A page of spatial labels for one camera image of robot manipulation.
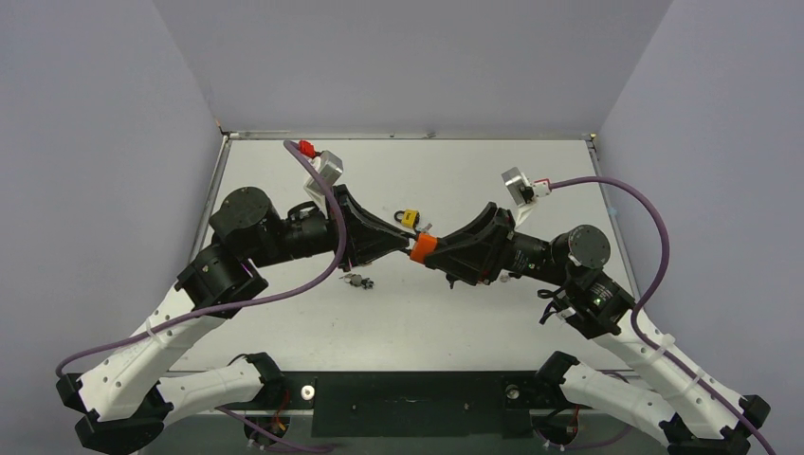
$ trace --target black joint housing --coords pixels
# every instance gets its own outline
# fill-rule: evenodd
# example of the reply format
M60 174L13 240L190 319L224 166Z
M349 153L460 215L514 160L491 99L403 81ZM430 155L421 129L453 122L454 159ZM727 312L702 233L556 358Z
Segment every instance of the black joint housing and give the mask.
M263 388L249 402L261 408L271 408L279 404L279 397L284 390L284 375L276 362L266 353L247 354L244 358L254 366L260 374Z
M581 225L565 232L550 242L551 256L556 264L575 260L576 265L603 268L612 255L612 246L602 230L592 225Z
M576 311L566 318L567 323L587 339L619 335L618 324L633 309L633 297L602 270L570 267L569 274L565 294L553 300L561 310Z
M220 243L240 262L278 254L273 234L282 229L282 220L270 198L259 188L245 187L231 192L210 217L210 226Z
M560 386L566 382L564 375L575 365L580 365L577 357L561 351L555 351L536 372L536 377L547 384Z
M232 301L253 299L268 288L257 270L248 262L240 262L220 244L202 249L178 275L175 289L184 289L195 303L194 309L208 308ZM231 319L237 310L210 316Z
M81 400L79 390L81 389L80 373L67 373L60 377L56 382L56 391L62 398L62 403L72 410L86 413L86 408Z
M162 421L174 409L165 403L156 386L127 419L99 422L98 413L86 412L75 430L82 446L107 455L128 455L150 444L165 428Z
M759 395L743 396L740 400L740 407L743 410L742 415L757 429L762 428L765 419L767 419L768 415L771 413L771 405ZM751 434L748 428L742 423L737 424L736 430L743 432L746 436Z

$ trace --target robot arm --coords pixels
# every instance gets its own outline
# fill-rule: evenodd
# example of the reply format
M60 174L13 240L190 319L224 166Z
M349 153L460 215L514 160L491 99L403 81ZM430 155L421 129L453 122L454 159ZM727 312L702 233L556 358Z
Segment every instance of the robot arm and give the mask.
M326 165L320 160L320 169ZM339 161L331 166L328 183L334 182L340 169ZM363 209L345 186L334 187L347 227L340 268L349 270L404 251L413 261L444 271L450 287L456 282L488 285L504 270L513 278L554 284L557 291L540 296L551 299L557 316L623 359L656 392L620 383L561 353L539 370L549 384L568 400L603 410L663 445L693 450L688 453L702 453L694 451L701 448L729 455L746 453L746 428L698 382L716 387L742 407L757 427L767 416L767 404L758 397L743 398L703 372L690 381L663 352L646 346L628 324L633 298L602 270L611 253L605 235L595 227L580 226L546 242L517 232L536 198L550 191L546 182L526 183L516 170L506 174L512 195L521 197L517 216L489 203L474 221L442 238L398 229ZM309 190L320 189L311 186ZM205 373L162 377L198 339L236 311L189 319L160 333L153 333L151 327L193 310L256 297L267 288L257 267L335 250L337 236L332 220L321 211L325 207L322 200L301 204L281 219L259 189L243 188L227 196L210 218L212 244L179 274L175 288L135 332L148 336L113 352L84 374L68 374L59 380L57 388L65 405L84 414L76 425L82 443L104 453L130 453L150 443L165 426L200 410L232 402L271 402L282 374L264 353L246 355ZM411 240L415 245L408 250ZM698 369L672 337L662 335L644 313L639 316L643 330L656 335L660 351L673 352Z

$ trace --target gray wall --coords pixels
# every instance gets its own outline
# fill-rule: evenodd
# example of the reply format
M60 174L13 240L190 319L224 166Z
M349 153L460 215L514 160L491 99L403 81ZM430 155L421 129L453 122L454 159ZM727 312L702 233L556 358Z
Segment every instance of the gray wall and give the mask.
M670 0L155 0L227 130L597 131Z
M770 401L764 432L784 454L804 452L802 17L800 0L676 0L599 135L604 172L667 219L650 314L708 372ZM614 201L645 288L655 228Z
M149 0L0 2L3 453L80 451L53 368L164 296L219 145Z

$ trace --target purple cable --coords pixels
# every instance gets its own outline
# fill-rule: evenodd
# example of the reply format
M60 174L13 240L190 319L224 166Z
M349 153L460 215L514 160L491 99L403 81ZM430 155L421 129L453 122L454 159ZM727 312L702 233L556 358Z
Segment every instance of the purple cable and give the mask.
M645 335L645 333L643 333L642 330L639 329L639 325L637 324L636 318L639 315L639 312L642 311L643 308L645 308L645 305L648 303L648 300L653 296L653 293L656 292L656 288L659 287L659 284L665 278L665 274L667 273L667 267L670 262L670 236L667 233L667 226L665 225L664 220L662 220L662 216L659 214L659 210L657 210L653 206L653 204L650 203L650 201L647 199L647 197L645 197L644 194L639 192L636 188L632 187L631 185L622 182L620 180L617 180L615 178L598 177L598 176L571 178L569 180L564 180L561 182L556 183L551 182L550 190L572 187L573 185L579 185L582 183L602 183L606 185L611 185L613 187L617 187L620 190L627 192L628 194L636 198L645 207L645 209L648 210L648 213L650 213L650 217L653 218L653 222L656 224L656 228L659 229L659 237L661 238L662 242L662 259L659 262L659 269L656 271L656 276L653 278L653 281L650 282L650 286L648 286L648 289L646 289L645 293L642 295L642 298L639 299L639 301L636 303L636 306L634 306L633 311L630 314L630 325L633 331L636 333L636 335L640 339L642 339L642 341L644 341L645 344L647 344L648 346L650 346L655 350L658 350L659 345L653 342L653 340L648 338L648 336ZM694 379L697 376L697 374L693 372L691 368L686 366L686 364L673 353L665 351L664 356L667 357L677 367L679 367L690 378ZM771 443L769 443L768 440L765 439L764 436L762 436L759 430L756 427L754 427L754 424L749 422L748 419L746 419L745 416L742 415L742 412L737 410L737 408L735 408L734 405L729 403L728 400L726 400L726 398L723 395L718 393L718 391L716 391L712 386L707 384L705 381L699 381L698 384L701 387L703 387L703 389L707 391L710 395L715 397L715 399L718 400L724 407L726 407L732 414L734 414L734 416L737 417L737 419L740 421L741 424L743 424L746 428L748 428L751 434L753 434L754 437L757 438L757 441L759 441L762 447L765 448L765 451L768 452L768 455L776 455L776 452L771 447Z
M266 447L267 450L270 450L272 452L329 453L329 452L333 451L335 449L335 447L336 447L334 445L302 446L300 444L291 443L290 441L286 441L285 439L280 438L279 436L277 436L275 434L272 434L268 430L266 430L264 428L261 428L259 425L255 424L254 422L251 422L246 417L244 417L244 416L242 416L242 415L240 415L240 414L238 414L236 412L232 412L232 411L230 411L230 410L228 410L226 408L223 408L223 407L215 408L215 409L223 412L224 414L228 415L229 417L234 417L235 419L243 422L247 427L249 427L249 428L253 429L254 431L262 434L263 436L265 436L266 438L270 439L271 441L273 441L275 443L279 443L279 444L284 444L284 445L290 447L289 449L282 449L282 448L277 448L277 447L272 447L272 446Z
M235 301L232 303L225 303L223 305L215 305L208 308L203 308L201 310L192 311L186 315L179 316L173 320L169 320L167 322L163 322L155 326L152 329L152 332L154 333L162 332L187 320L199 318L201 316L211 315L213 313L219 313L222 311L230 311L230 310L239 310L241 308L247 308L249 306L262 305L264 303L271 303L273 301L279 301L298 296L299 294L309 291L310 289L321 284L321 282L326 280L327 277L329 277L332 274L332 272L334 272L335 269L338 268L340 259L343 257L343 252L346 250L346 222L343 219L343 213L340 211L340 208L338 207L338 200L332 193L332 189L330 189L330 187L327 185L327 183L324 181L321 175L316 172L316 169L313 167L313 165L311 165L307 161L307 158L299 152L299 145L297 143L291 140L286 140L284 142L284 147L287 149L288 152L290 152L291 155L293 155L293 157L296 158L297 161L299 161L299 163L310 174L310 176L313 177L313 180L315 180L316 183L319 184L319 187L324 193L324 197L326 198L330 208L332 209L333 215L335 215L335 222L336 226L338 227L338 249L335 252L335 257L332 259L332 262L316 278L314 278L307 284L303 284L295 289L275 294L273 296L263 297L261 299ZM59 362L59 365L56 366L56 375L59 377L64 376L64 367L74 362L75 360L78 360L79 358L83 358L92 354L102 353L104 351L109 351L112 349L118 349L123 346L128 346L130 344L140 342L149 336L150 335L147 332L143 332L141 334L137 334L132 337L122 339L120 341L115 341L113 343L104 344L95 348L81 351L79 353L75 353Z

